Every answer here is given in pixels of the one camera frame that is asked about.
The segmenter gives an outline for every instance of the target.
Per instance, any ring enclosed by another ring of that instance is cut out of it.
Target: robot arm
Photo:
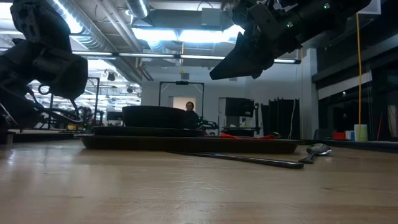
[[[80,123],[25,98],[27,93],[34,97],[27,86],[32,80],[41,82],[39,90],[49,87],[44,94],[68,98],[73,104],[84,92],[87,60],[72,54],[67,23],[45,0],[15,0],[11,14],[26,40],[14,39],[15,46],[0,54],[0,115],[7,114],[20,127],[36,122],[41,112]]]
[[[274,59],[301,48],[312,37],[324,31],[342,33],[347,18],[371,0],[279,0],[282,7],[295,5],[288,11],[274,9],[273,2],[240,0],[233,7],[233,22],[245,32],[238,34],[235,48],[210,72],[213,80],[259,77]]]

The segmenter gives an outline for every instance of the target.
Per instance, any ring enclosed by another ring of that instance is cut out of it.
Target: black tray
[[[200,137],[206,132],[172,128],[93,127],[96,136]]]
[[[293,153],[301,141],[294,140],[258,140],[221,139],[221,138],[176,138],[176,137],[130,137],[95,136],[80,134],[88,149],[125,149],[143,151],[182,151],[182,152],[236,152],[236,153]]]

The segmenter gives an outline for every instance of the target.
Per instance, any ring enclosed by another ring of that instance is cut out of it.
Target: wooden table
[[[398,223],[398,155],[333,149],[290,170],[77,140],[15,144],[0,151],[0,222]],[[255,156],[306,156],[297,151]]]

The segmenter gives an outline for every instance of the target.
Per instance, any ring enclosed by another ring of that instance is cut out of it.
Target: person
[[[194,112],[195,105],[189,101],[185,105],[187,112],[185,114],[185,127],[188,129],[196,129],[198,127],[199,116]]]

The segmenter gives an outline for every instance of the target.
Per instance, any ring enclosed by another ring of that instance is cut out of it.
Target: desk
[[[80,141],[14,144],[1,223],[398,223],[398,155],[333,148],[304,170]],[[256,155],[297,160],[292,155]]]

